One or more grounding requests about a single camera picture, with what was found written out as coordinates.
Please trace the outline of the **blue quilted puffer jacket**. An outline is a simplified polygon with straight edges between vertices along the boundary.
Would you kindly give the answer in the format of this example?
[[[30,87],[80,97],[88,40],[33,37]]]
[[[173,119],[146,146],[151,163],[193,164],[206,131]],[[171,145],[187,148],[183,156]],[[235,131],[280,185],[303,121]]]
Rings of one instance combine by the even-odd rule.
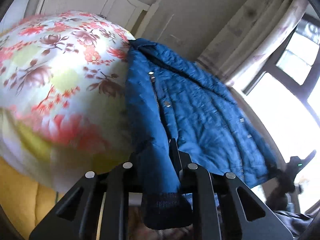
[[[191,224],[169,142],[214,174],[233,172],[247,186],[274,178],[276,156],[244,116],[229,89],[168,47],[130,41],[125,101],[142,189],[142,216],[155,230]]]

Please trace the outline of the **yellow bed sheet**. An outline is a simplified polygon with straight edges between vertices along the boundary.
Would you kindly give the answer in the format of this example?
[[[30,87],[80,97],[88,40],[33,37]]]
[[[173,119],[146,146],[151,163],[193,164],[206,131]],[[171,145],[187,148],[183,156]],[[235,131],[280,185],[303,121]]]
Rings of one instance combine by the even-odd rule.
[[[31,232],[63,197],[22,175],[1,159],[1,206],[13,227],[28,239]]]

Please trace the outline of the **floral quilt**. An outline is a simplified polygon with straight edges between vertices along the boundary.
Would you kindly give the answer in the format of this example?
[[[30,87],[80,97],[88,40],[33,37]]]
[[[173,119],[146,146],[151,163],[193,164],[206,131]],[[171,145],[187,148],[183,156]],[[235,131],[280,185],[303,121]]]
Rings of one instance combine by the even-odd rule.
[[[58,192],[132,152],[125,110],[132,34],[81,11],[34,16],[1,35],[1,156]]]

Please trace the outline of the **patterned curtain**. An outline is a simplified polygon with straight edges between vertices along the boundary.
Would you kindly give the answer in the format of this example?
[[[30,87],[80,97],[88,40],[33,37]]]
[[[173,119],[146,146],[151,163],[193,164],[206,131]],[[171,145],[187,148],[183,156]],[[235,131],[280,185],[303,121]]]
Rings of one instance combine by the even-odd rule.
[[[262,67],[302,19],[308,0],[247,0],[197,58],[203,69],[230,84]]]

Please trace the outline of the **white stick lamp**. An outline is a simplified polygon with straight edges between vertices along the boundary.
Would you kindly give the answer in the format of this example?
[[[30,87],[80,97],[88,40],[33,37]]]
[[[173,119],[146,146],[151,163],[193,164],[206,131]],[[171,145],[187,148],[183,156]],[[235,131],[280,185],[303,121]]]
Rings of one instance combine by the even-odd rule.
[[[175,15],[172,14],[172,15],[169,17],[169,19],[168,19],[167,22],[165,23],[164,27],[162,28],[161,32],[159,33],[159,35],[158,35],[158,37],[157,37],[157,39],[156,39],[156,42],[158,42],[158,41],[160,40],[161,36],[162,36],[163,33],[166,31],[169,23],[170,23],[171,20],[174,18],[174,16],[175,16]]]

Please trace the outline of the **white wooden headboard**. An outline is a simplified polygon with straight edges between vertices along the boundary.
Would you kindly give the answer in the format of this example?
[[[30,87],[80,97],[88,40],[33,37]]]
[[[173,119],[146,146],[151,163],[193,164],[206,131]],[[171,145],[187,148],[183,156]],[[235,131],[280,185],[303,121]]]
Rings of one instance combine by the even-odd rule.
[[[51,15],[71,10],[89,12],[104,16],[140,38],[161,1],[148,5],[139,0],[39,0],[35,14]]]

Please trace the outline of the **dark window frame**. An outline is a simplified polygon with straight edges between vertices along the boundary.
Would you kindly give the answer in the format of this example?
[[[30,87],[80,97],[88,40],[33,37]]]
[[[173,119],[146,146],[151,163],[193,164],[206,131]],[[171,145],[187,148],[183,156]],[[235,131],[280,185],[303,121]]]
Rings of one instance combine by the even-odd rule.
[[[248,95],[265,74],[270,74],[293,94],[319,124],[311,96],[319,102],[319,19],[305,14],[261,70],[242,90]]]

